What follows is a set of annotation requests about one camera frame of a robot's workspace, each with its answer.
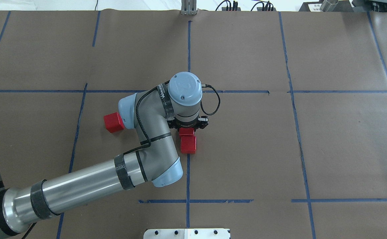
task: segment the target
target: white floor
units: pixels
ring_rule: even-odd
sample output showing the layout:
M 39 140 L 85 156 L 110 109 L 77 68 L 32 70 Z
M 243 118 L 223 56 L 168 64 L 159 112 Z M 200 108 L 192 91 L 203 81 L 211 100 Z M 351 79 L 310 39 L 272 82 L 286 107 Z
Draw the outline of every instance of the white floor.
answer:
M 271 2 L 278 11 L 297 12 L 304 1 L 313 0 L 272 0 Z M 220 2 L 220 0 L 197 0 L 197 7 L 214 11 Z M 239 0 L 239 7 L 242 11 L 250 11 L 256 3 L 255 0 Z M 95 5 L 96 0 L 0 0 L 0 10 L 94 10 Z M 97 8 L 98 10 L 180 10 L 181 0 L 99 0 Z

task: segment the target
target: white metal plate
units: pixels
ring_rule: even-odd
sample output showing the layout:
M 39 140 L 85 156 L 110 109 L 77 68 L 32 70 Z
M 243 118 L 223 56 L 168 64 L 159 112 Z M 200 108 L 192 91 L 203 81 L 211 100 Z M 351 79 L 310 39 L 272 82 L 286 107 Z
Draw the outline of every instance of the white metal plate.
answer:
M 149 229 L 143 239 L 230 239 L 230 229 L 188 228 L 188 229 Z

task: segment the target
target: red cube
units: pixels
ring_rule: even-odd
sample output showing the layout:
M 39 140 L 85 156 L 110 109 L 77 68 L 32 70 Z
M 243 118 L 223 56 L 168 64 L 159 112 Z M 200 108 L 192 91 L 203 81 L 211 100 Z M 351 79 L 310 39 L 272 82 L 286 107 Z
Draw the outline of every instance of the red cube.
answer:
M 181 153 L 196 153 L 196 136 L 181 136 Z
M 117 132 L 125 128 L 122 122 L 122 118 L 118 112 L 112 113 L 110 115 L 105 115 L 103 117 L 103 120 L 105 122 L 105 128 L 110 133 Z
M 192 136 L 195 135 L 195 130 L 193 128 L 180 128 L 178 130 L 178 135 L 182 136 Z

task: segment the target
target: black cable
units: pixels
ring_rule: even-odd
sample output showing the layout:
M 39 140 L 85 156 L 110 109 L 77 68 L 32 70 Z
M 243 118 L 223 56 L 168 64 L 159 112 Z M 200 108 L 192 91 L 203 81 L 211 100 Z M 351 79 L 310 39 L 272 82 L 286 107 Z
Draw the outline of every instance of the black cable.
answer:
M 30 231 L 33 230 L 33 227 L 36 225 L 36 222 L 31 224 L 30 228 L 28 228 L 28 231 L 24 234 L 24 236 L 21 239 L 25 239 L 28 234 L 30 234 Z
M 254 9 L 254 7 L 257 5 L 257 4 L 262 4 L 263 5 L 263 9 L 264 9 L 264 2 L 258 2 L 258 3 L 256 3 L 252 8 L 251 8 L 251 11 L 250 12 L 252 12 L 252 10 Z
M 266 3 L 266 6 L 264 7 L 263 11 L 267 11 L 267 8 L 270 9 L 270 2 L 267 2 L 267 3 Z
M 217 105 L 216 110 L 215 110 L 213 113 L 210 113 L 210 114 L 207 113 L 207 112 L 205 112 L 204 107 L 202 106 L 202 100 L 201 100 L 201 110 L 202 110 L 202 112 L 203 112 L 204 114 L 206 114 L 206 115 L 213 115 L 213 114 L 215 114 L 215 113 L 219 110 L 220 103 L 221 103 L 220 96 L 219 96 L 218 92 L 216 91 L 216 89 L 214 89 L 214 87 L 211 86 L 211 85 L 205 84 L 205 87 L 203 87 L 203 88 L 211 88 L 211 89 L 213 89 L 213 91 L 214 91 L 214 92 L 216 93 L 216 95 L 217 95 L 217 98 L 219 99 L 219 104 Z
M 219 7 L 221 6 L 221 4 L 223 4 L 224 2 L 228 2 L 228 4 L 230 5 L 230 8 L 229 8 L 229 10 L 231 9 L 231 2 L 229 1 L 229 0 L 224 0 L 224 1 L 222 1 L 218 6 L 217 6 L 217 8 L 216 8 L 216 10 L 218 10 L 219 9 Z
M 259 4 L 259 3 L 262 3 L 262 4 L 263 4 L 263 8 L 261 9 L 261 11 L 264 11 L 264 9 L 266 9 L 267 7 L 269 8 L 269 11 L 270 11 L 270 7 L 272 8 L 272 10 L 274 9 L 274 6 L 273 6 L 273 4 L 272 4 L 270 1 L 258 1 L 258 3 L 256 3 L 256 4 L 252 7 L 252 9 L 251 9 L 250 12 L 252 12 L 253 9 L 254 9 L 254 7 L 255 7 L 257 4 Z
M 137 151 L 137 150 L 142 149 L 142 148 L 148 148 L 148 147 L 150 147 L 151 144 L 152 144 L 152 141 L 151 141 L 151 139 L 149 138 L 148 134 L 146 133 L 146 130 L 145 130 L 145 128 L 143 127 L 142 121 L 140 120 L 140 116 L 139 116 L 139 106 L 140 106 L 140 102 L 142 102 L 142 100 L 143 100 L 145 97 L 147 97 L 148 94 L 154 92 L 156 89 L 157 89 L 157 88 L 150 89 L 150 91 L 148 91 L 148 92 L 146 92 L 144 95 L 142 95 L 142 97 L 140 97 L 139 101 L 137 101 L 136 109 L 135 109 L 137 123 L 139 124 L 139 127 L 140 127 L 140 129 L 142 130 L 142 133 L 143 133 L 143 135 L 145 136 L 145 138 L 146 138 L 146 140 L 148 141 L 148 143 L 145 144 L 145 145 L 140 145 L 139 147 L 136 147 L 136 148 L 134 148 L 134 149 L 131 149 L 131 150 L 129 150 L 129 151 L 123 153 L 124 155 L 125 155 L 125 154 L 129 154 L 129 153 L 132 153 L 132 152 Z

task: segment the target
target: black cable in background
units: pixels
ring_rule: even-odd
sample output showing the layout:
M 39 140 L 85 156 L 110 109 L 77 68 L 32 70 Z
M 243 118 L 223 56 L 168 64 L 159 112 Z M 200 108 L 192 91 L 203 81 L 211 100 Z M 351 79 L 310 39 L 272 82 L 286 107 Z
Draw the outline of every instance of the black cable in background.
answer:
M 251 9 L 250 12 L 252 12 L 253 9 L 254 9 L 254 7 L 255 7 L 257 4 L 260 4 L 260 3 L 263 5 L 261 11 L 267 11 L 267 9 L 268 9 L 268 11 L 272 11 L 272 10 L 274 9 L 274 6 L 273 6 L 273 4 L 272 4 L 270 1 L 258 1 L 258 3 L 256 3 L 256 4 L 252 7 L 252 9 Z
M 233 11 L 237 11 L 237 5 L 239 2 L 233 1 Z
M 254 6 L 252 6 L 250 12 L 252 12 L 252 10 L 254 9 L 254 7 L 255 7 L 256 5 L 258 5 L 258 4 L 260 4 L 260 3 L 263 5 L 263 9 L 264 9 L 264 2 L 258 2 L 258 3 L 256 3 L 256 4 L 254 4 Z
M 226 3 L 228 3 L 229 5 L 230 5 L 230 7 L 227 9 L 227 7 L 226 7 L 226 11 L 230 11 L 230 9 L 231 9 L 231 2 L 229 1 L 229 0 L 224 0 L 224 1 L 222 1 L 218 6 L 217 6 L 217 8 L 216 8 L 216 11 L 219 9 L 219 7 L 221 6 L 221 4 L 223 4 L 224 2 L 226 2 Z

